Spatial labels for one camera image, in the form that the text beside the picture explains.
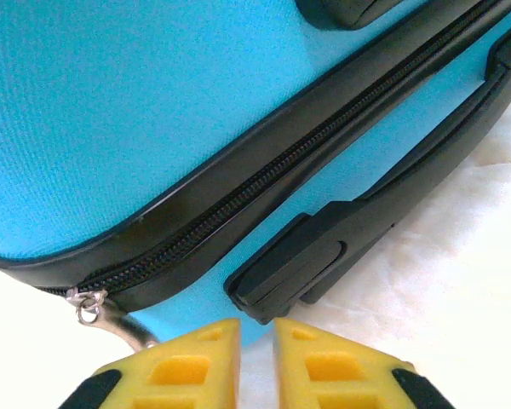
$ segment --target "white surface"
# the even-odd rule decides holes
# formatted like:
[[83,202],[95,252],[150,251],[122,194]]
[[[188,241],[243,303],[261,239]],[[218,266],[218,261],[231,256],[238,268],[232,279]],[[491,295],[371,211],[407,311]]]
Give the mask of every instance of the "white surface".
[[[511,107],[451,177],[293,318],[415,364],[457,409],[511,408]],[[56,408],[129,353],[0,273],[0,407]],[[241,409],[276,407],[271,339],[243,354]]]

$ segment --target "zipper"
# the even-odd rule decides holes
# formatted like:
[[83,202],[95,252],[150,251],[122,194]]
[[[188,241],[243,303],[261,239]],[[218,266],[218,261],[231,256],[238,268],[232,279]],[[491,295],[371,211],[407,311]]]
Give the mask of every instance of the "zipper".
[[[250,179],[189,223],[186,228],[132,262],[94,272],[78,285],[80,293],[92,293],[107,289],[109,294],[112,295],[138,285],[174,266],[175,263],[188,256],[191,251],[219,230],[227,221],[235,217],[254,199],[263,194],[278,179],[330,140],[345,124],[377,102],[379,97],[413,73],[421,64],[467,30],[498,3],[500,3],[500,0],[484,1],[470,9],[440,34],[429,40],[417,52],[405,59],[402,64],[398,65],[380,82],[375,83],[370,89],[329,117],[312,132],[303,136]],[[66,297],[68,292],[65,287],[40,289],[62,297]]]
[[108,291],[68,290],[66,300],[76,307],[78,322],[100,328],[122,338],[135,352],[157,345],[158,340],[145,326],[121,311],[107,298]]

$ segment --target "suitcase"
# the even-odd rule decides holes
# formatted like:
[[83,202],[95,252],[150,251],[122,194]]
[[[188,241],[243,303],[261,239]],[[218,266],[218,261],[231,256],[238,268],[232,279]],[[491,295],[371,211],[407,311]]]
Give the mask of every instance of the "suitcase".
[[0,270],[135,349],[249,343],[510,101],[511,0],[0,2]]

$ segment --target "metal zipper pull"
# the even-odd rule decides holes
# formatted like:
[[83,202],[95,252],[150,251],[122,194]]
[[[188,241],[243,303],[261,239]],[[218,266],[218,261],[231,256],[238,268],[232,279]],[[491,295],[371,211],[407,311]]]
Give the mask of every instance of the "metal zipper pull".
[[150,348],[158,343],[140,322],[121,311],[107,299],[106,290],[78,292],[76,287],[66,293],[66,300],[76,307],[80,324],[101,328],[122,338],[135,352]]

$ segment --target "yellow plastic piece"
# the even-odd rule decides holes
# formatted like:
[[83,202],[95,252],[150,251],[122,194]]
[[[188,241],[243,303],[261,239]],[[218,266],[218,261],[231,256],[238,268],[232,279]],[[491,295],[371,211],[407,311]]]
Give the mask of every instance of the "yellow plastic piece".
[[240,324],[223,320],[102,367],[122,378],[100,409],[234,409]]
[[392,374],[412,364],[294,320],[275,326],[280,409],[416,409]]

